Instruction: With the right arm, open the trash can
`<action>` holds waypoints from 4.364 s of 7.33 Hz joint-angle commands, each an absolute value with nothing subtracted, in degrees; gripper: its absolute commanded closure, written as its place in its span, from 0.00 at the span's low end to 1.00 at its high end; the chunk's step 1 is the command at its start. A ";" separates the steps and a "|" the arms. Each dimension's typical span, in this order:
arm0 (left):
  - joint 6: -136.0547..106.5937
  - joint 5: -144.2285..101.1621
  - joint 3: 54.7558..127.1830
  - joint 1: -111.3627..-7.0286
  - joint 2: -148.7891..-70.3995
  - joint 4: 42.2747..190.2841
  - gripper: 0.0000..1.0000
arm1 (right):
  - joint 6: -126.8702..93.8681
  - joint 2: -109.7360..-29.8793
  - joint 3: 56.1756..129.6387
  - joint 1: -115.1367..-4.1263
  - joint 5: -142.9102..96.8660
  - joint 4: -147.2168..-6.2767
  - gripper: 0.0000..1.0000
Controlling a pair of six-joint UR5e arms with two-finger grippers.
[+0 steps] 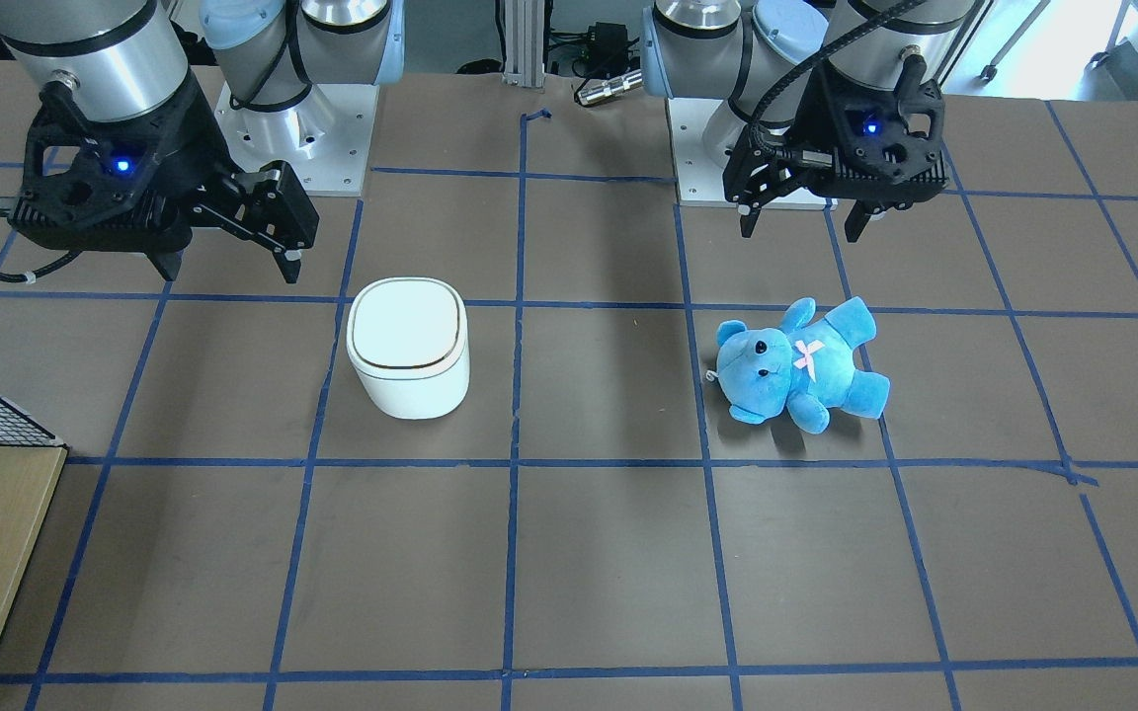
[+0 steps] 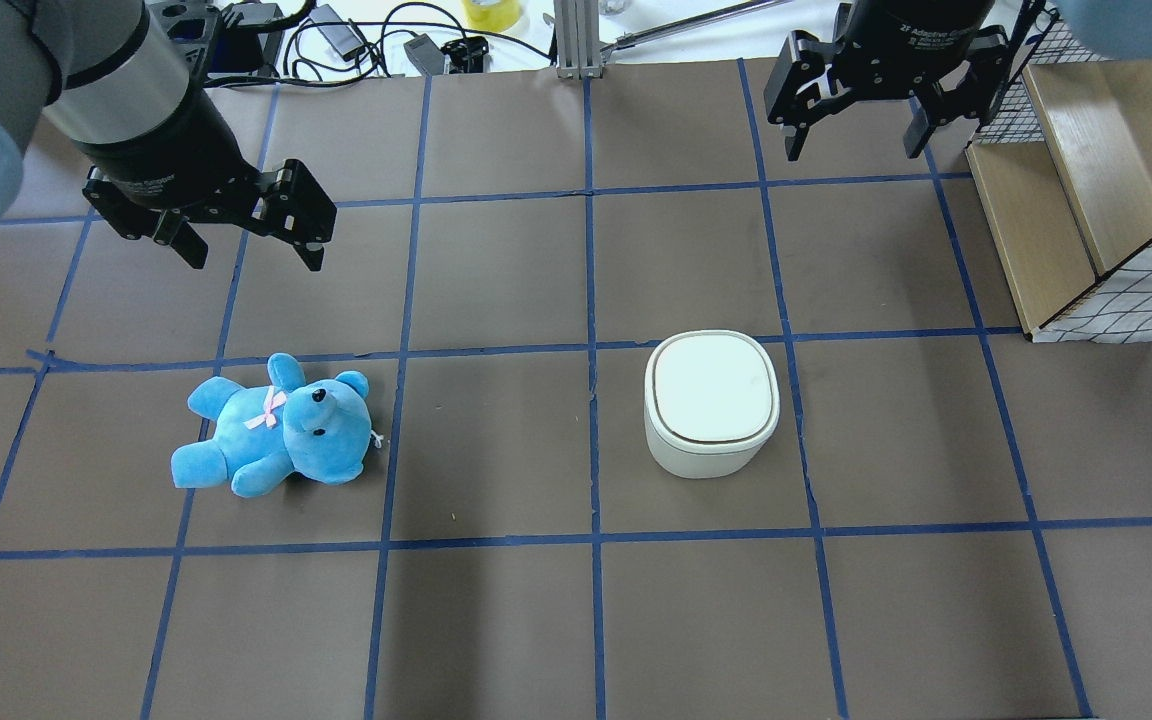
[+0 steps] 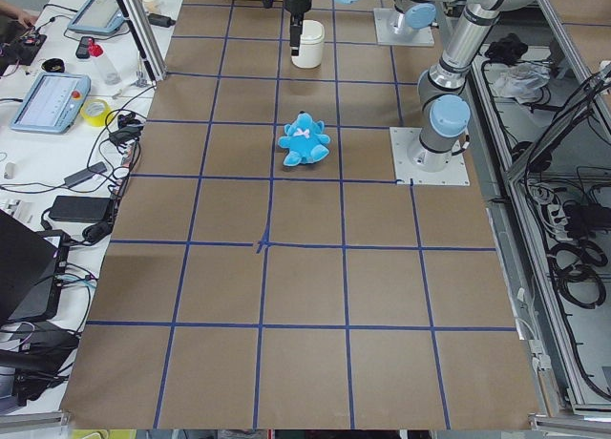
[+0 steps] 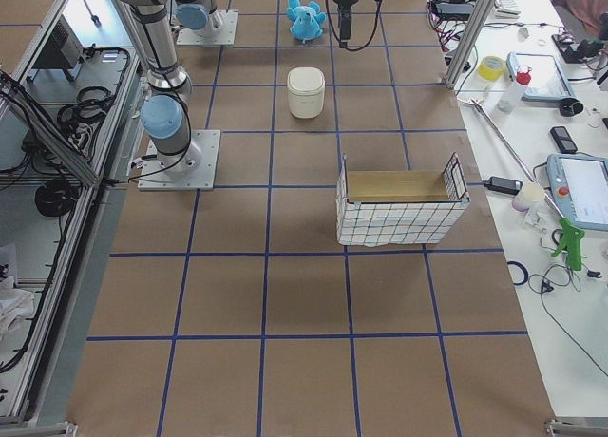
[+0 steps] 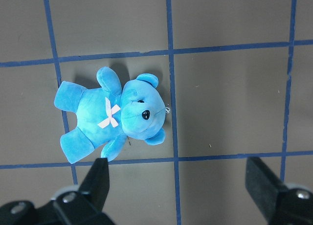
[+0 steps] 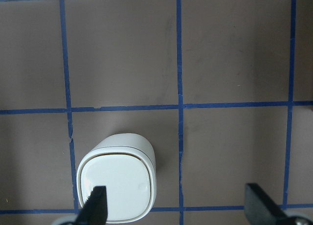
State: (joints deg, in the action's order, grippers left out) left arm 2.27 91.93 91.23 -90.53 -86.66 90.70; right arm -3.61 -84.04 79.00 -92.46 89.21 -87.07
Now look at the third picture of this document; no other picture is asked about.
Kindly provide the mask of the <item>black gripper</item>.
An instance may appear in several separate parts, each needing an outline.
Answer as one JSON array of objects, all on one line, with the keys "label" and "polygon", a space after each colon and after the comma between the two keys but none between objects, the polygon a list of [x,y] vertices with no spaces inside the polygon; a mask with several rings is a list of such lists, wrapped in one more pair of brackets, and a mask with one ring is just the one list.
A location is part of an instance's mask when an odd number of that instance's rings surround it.
[{"label": "black gripper", "polygon": [[300,53],[301,36],[303,32],[304,16],[310,11],[312,0],[284,0],[284,9],[290,15],[289,46],[292,56]]}]

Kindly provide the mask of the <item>person hand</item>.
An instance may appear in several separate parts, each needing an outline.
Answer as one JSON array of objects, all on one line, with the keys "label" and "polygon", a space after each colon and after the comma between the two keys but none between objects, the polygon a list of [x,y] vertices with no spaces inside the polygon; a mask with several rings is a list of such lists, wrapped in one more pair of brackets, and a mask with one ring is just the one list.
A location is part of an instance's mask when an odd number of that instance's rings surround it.
[{"label": "person hand", "polygon": [[2,5],[1,12],[8,18],[16,20],[24,27],[33,27],[37,20],[36,15],[32,15],[29,12],[11,4]]}]

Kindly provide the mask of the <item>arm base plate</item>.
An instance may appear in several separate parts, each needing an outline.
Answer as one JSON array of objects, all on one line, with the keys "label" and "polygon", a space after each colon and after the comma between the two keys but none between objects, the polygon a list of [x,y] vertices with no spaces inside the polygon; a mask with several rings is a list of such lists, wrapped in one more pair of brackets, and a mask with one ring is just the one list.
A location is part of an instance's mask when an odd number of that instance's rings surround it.
[{"label": "arm base plate", "polygon": [[449,152],[434,153],[421,144],[420,132],[413,127],[390,128],[395,181],[405,185],[469,186],[459,139]]},{"label": "arm base plate", "polygon": [[434,39],[430,25],[415,29],[407,15],[392,9],[373,10],[377,44],[381,46],[432,47]]}]

